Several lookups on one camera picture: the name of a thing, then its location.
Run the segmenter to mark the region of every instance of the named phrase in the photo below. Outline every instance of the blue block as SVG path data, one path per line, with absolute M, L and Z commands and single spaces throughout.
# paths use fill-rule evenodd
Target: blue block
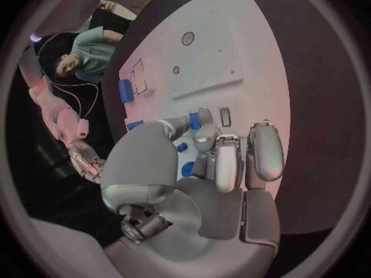
M 190 128 L 192 130 L 198 130 L 201 127 L 200 123 L 198 122 L 198 113 L 190 113 L 189 118 L 190 118 Z
M 129 79 L 119 80 L 119 92 L 121 103 L 128 103 L 134 101 L 133 89 Z
M 128 131 L 131 131 L 133 128 L 138 127 L 139 125 L 144 124 L 144 121 L 138 120 L 137 122 L 131 122 L 126 125 Z
M 189 177 L 192 175 L 192 169 L 195 162 L 187 162 L 182 166 L 182 176 Z
M 178 153 L 182 153 L 183 151 L 185 151 L 187 149 L 188 149 L 188 145 L 185 142 L 179 144 L 176 148 Z

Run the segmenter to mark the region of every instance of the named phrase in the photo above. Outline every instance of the teal shirt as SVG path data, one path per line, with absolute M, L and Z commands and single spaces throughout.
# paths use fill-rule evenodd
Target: teal shirt
M 76 77 L 87 82 L 98 83 L 107 68 L 117 43 L 103 39 L 103 27 L 94 28 L 79 34 L 71 53 L 78 55 L 81 68 Z

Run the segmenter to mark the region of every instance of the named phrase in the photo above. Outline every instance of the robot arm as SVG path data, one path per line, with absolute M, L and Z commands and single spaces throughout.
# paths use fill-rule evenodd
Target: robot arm
M 32 101 L 40 107 L 43 121 L 53 137 L 68 149 L 72 165 L 80 176 L 99 183 L 105 160 L 83 141 L 89 133 L 89 121 L 81 119 L 67 102 L 53 95 L 32 46 L 25 50 L 19 66 Z

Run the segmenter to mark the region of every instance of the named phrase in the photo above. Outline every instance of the man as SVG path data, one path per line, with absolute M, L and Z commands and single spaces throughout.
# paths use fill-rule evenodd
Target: man
M 56 76 L 66 78 L 73 74 L 81 80 L 98 83 L 122 34 L 93 28 L 79 34 L 69 54 L 64 54 L 56 66 Z

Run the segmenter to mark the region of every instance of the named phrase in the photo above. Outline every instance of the white surface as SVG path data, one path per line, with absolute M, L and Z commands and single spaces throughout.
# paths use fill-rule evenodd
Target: white surface
M 195 41 L 190 46 L 181 45 L 185 30 L 195 33 Z M 286 159 L 290 129 L 286 73 L 273 33 L 254 0 L 192 0 L 142 41 L 122 66 L 120 79 L 130 79 L 140 59 L 142 77 L 155 92 L 134 95 L 134 102 L 126 104 L 127 123 L 185 116 L 197 112 L 199 107 L 207 107 L 215 123 L 221 125 L 219 110 L 228 107 L 232 126 L 222 127 L 222 133 L 242 137 L 242 157 L 252 124 L 270 119 L 279 130 Z M 178 75 L 173 73 L 176 63 Z M 235 69 L 232 77 L 229 75 L 231 65 Z M 180 74 L 182 83 L 177 78 Z M 192 131 L 175 143 L 186 141 L 189 146 L 179 154 L 179 170 L 196 157 L 191 136 Z M 280 180 L 267 184 L 273 197 L 279 183 Z

